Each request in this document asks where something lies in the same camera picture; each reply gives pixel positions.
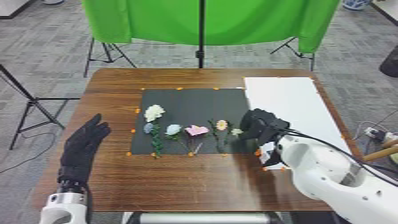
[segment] small white flower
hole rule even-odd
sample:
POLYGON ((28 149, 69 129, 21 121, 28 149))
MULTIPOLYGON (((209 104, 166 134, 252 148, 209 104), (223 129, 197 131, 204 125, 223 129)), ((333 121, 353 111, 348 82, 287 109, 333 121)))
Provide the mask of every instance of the small white flower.
POLYGON ((243 131, 237 128, 234 128, 230 133, 232 133, 232 136, 237 136, 243 133, 243 131))
POLYGON ((159 105, 154 104, 152 106, 149 106, 143 114, 145 122, 154 121, 161 117, 161 113, 165 113, 165 110, 159 105))
POLYGON ((177 132, 181 131, 181 125, 177 124, 170 124, 165 130, 165 134, 166 135, 175 135, 177 132))

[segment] cable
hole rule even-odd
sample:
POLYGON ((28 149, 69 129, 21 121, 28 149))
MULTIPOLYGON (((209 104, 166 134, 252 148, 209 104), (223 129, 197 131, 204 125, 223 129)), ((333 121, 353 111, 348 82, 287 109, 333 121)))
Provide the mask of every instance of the cable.
MULTIPOLYGON (((398 109, 388 113, 385 118, 374 123, 374 125, 369 128, 372 128, 374 126, 380 126, 380 123, 387 120, 387 118, 394 115, 396 112, 398 112, 398 109)), ((353 140, 356 140, 362 137, 362 135, 364 135, 364 133, 358 136, 353 137, 353 140)))
POLYGON ((371 167, 371 165, 367 164, 367 163, 364 163, 351 155, 349 155, 349 153, 342 150, 342 149, 339 149, 339 147, 335 146, 335 145, 332 145, 326 141, 323 141, 321 139, 317 139, 317 138, 314 138, 312 136, 309 136, 309 135, 305 135, 305 134, 301 134, 300 132, 296 132, 294 130, 282 130, 284 131, 284 134, 285 135, 291 135, 291 136, 296 136, 296 137, 301 137, 301 138, 309 138, 309 139, 312 139, 312 140, 316 140, 317 142, 321 142, 326 146, 330 146, 344 155, 346 155, 346 157, 356 162, 356 165, 360 166, 360 168, 371 173, 371 175, 380 179, 380 180, 383 180, 394 187, 398 187, 398 184, 388 180, 388 179, 385 179, 374 172, 372 172, 372 170, 365 167, 365 166, 369 166, 371 167))
POLYGON ((362 124, 372 124, 372 127, 380 127, 380 128, 383 129, 383 131, 388 132, 388 129, 387 129, 378 123, 374 123, 374 122, 371 122, 371 121, 362 121, 362 122, 358 123, 358 126, 356 126, 355 136, 353 136, 351 140, 356 140, 358 137, 362 136, 362 135, 358 136, 358 131, 360 131, 362 124))
POLYGON ((5 173, 8 170, 12 170, 15 167, 19 167, 28 161, 31 161, 31 160, 35 160, 37 158, 38 158, 38 156, 44 154, 44 152, 51 149, 51 147, 53 147, 53 144, 54 144, 54 139, 56 139, 56 135, 53 134, 53 133, 40 133, 40 134, 37 134, 37 135, 31 135, 31 136, 24 136, 24 135, 21 135, 22 136, 22 138, 33 138, 33 137, 37 137, 37 136, 40 136, 40 135, 51 135, 53 136, 53 139, 51 139, 51 143, 49 143, 49 146, 47 146, 47 148, 40 151, 40 153, 30 158, 30 159, 26 159, 24 161, 21 161, 14 166, 10 166, 8 168, 5 168, 1 171, 0 171, 0 174, 1 173, 5 173))
POLYGON ((371 167, 372 167, 374 169, 385 170, 385 171, 390 172, 394 175, 398 175, 398 171, 390 170, 387 167, 378 166, 378 165, 371 165, 371 167))
POLYGON ((364 155, 369 154, 369 143, 371 143, 371 138, 367 140, 365 147, 364 147, 364 155))

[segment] tripod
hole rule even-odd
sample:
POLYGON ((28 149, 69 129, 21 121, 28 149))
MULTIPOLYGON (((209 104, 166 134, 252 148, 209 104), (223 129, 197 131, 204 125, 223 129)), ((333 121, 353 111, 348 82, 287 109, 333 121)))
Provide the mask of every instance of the tripod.
POLYGON ((289 50, 293 51, 294 56, 296 56, 298 58, 305 58, 305 59, 309 59, 309 61, 310 61, 309 69, 310 69, 310 72, 312 72, 312 71, 314 71, 314 53, 312 53, 312 56, 310 56, 310 57, 305 57, 303 54, 298 53, 298 52, 294 51, 294 49, 293 49, 291 46, 289 46, 289 42, 291 42, 294 39, 296 39, 296 37, 293 37, 293 38, 285 41, 285 43, 277 47, 277 49, 269 52, 269 54, 273 54, 273 53, 280 50, 282 47, 287 47, 289 50))
POLYGON ((83 68, 83 78, 86 78, 88 67, 90 67, 90 62, 92 61, 101 61, 101 62, 104 62, 108 64, 108 63, 113 63, 118 58, 124 58, 125 61, 127 61, 127 63, 129 63, 129 65, 133 66, 133 68, 136 68, 136 66, 134 66, 134 64, 133 64, 133 62, 131 62, 125 54, 122 53, 118 47, 115 46, 115 44, 104 44, 104 43, 101 43, 101 45, 102 45, 102 51, 104 51, 104 55, 106 55, 106 60, 99 60, 99 59, 90 58, 92 50, 94 50, 94 43, 95 43, 95 40, 94 40, 94 37, 92 37, 90 38, 88 55, 86 55, 86 61, 85 61, 85 68, 83 68), (111 58, 111 56, 110 56, 110 51, 111 50, 117 50, 117 52, 120 54, 120 56, 117 58, 111 58))
POLYGON ((24 111, 22 111, 22 116, 21 116, 21 121, 19 121, 19 124, 17 124, 17 129, 15 129, 12 142, 10 142, 10 146, 8 146, 8 150, 12 150, 17 136, 24 131, 31 130, 33 128, 37 128, 42 125, 51 124, 51 123, 56 124, 58 127, 63 129, 63 125, 60 124, 60 122, 56 120, 58 114, 60 114, 60 111, 65 107, 67 101, 69 100, 79 100, 79 98, 38 98, 38 97, 33 97, 30 95, 26 89, 22 88, 21 83, 17 82, 14 76, 10 75, 6 69, 3 68, 1 64, 0 64, 0 71, 5 75, 5 77, 0 75, 0 78, 3 79, 5 83, 10 85, 12 89, 17 91, 21 96, 28 99, 26 107, 24 107, 24 111), (54 112, 54 115, 51 115, 51 113, 47 112, 46 108, 40 105, 40 101, 56 101, 56 100, 58 101, 62 100, 63 102, 62 102, 62 105, 60 105, 60 108, 58 108, 56 112, 54 112), (30 111, 31 107, 35 107, 38 109, 42 115, 47 118, 47 121, 40 122, 38 124, 31 125, 30 127, 22 127, 26 116, 28 116, 28 111, 30 111))

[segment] gray carpet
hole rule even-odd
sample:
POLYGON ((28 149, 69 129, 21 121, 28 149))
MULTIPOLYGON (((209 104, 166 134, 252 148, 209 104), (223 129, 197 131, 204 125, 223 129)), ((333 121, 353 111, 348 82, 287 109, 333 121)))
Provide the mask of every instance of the gray carpet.
MULTIPOLYGON (((37 1, 12 20, 0 20, 0 63, 35 96, 81 95, 88 81, 81 78, 88 39, 90 31, 78 0, 69 0, 58 6, 46 6, 37 1)), ((351 133, 360 121, 378 121, 398 108, 398 79, 378 72, 396 40, 396 26, 376 11, 367 8, 364 12, 351 12, 339 8, 316 54, 314 72, 351 133)), ((280 43, 207 47, 205 67, 307 69, 307 60, 300 60, 287 49, 268 54, 280 43)), ((136 40, 120 49, 141 68, 197 66, 193 46, 136 40)), ((95 48, 95 56, 102 54, 99 50, 95 48)), ((127 67, 127 63, 122 60, 110 65, 92 63, 90 74, 101 67, 127 67)), ((56 105, 46 104, 51 111, 56 110, 56 105)), ((30 158, 51 143, 51 135, 21 138, 14 151, 6 150, 22 106, 24 99, 0 81, 0 170, 30 158)), ((60 116, 63 123, 74 106, 76 103, 70 103, 65 107, 60 116)), ((42 119, 33 111, 28 122, 42 119)), ((381 124, 390 130, 398 130, 398 114, 381 124)), ((24 135, 42 132, 60 134, 58 128, 49 125, 24 135)), ((365 138, 356 141, 362 150, 365 142, 365 138)), ((49 152, 0 174, 0 224, 37 223, 38 211, 30 207, 30 197, 47 156, 49 152)), ((117 215, 97 213, 94 223, 117 223, 117 215)))

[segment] black cable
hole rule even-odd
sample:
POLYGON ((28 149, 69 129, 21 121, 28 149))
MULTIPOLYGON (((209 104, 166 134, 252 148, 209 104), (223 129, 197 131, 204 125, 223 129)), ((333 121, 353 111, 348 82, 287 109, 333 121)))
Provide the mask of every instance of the black cable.
POLYGON ((40 151, 40 153, 30 158, 30 159, 26 159, 24 161, 21 161, 14 166, 10 166, 6 169, 3 169, 1 171, 0 171, 0 174, 1 173, 5 173, 8 170, 12 170, 15 167, 19 167, 28 161, 31 161, 31 160, 35 160, 37 158, 38 158, 38 156, 44 154, 44 152, 51 149, 51 147, 53 147, 53 143, 54 143, 54 139, 56 139, 56 135, 53 134, 53 133, 40 133, 40 134, 37 134, 37 135, 31 135, 31 136, 22 136, 22 138, 33 138, 33 137, 37 137, 37 136, 40 136, 40 135, 51 135, 53 136, 53 139, 51 139, 51 143, 49 143, 49 146, 47 146, 47 148, 40 151))
POLYGON ((369 154, 369 143, 371 143, 371 138, 367 140, 365 147, 364 147, 364 155, 369 154))
POLYGON ((371 167, 372 167, 374 169, 385 170, 385 171, 390 172, 394 175, 398 175, 398 171, 396 171, 396 170, 390 170, 387 167, 378 166, 378 165, 372 165, 372 164, 371 164, 371 167))
POLYGON ((294 130, 282 130, 284 131, 284 134, 285 135, 291 135, 291 136, 296 136, 296 137, 301 137, 301 138, 309 138, 312 140, 316 140, 317 142, 321 142, 326 146, 330 146, 344 155, 346 157, 349 157, 349 159, 356 162, 356 165, 360 166, 360 168, 371 173, 371 175, 380 179, 383 180, 394 187, 398 187, 398 184, 388 180, 385 179, 374 172, 372 170, 365 167, 371 165, 362 162, 353 156, 351 154, 342 150, 339 149, 339 147, 335 145, 332 145, 326 141, 323 141, 321 139, 314 138, 312 136, 301 134, 300 132, 296 132, 294 130))
POLYGON ((398 109, 388 113, 388 115, 383 117, 383 119, 374 123, 374 125, 369 127, 369 128, 372 128, 385 120, 387 120, 387 118, 394 115, 394 113, 398 112, 398 109))

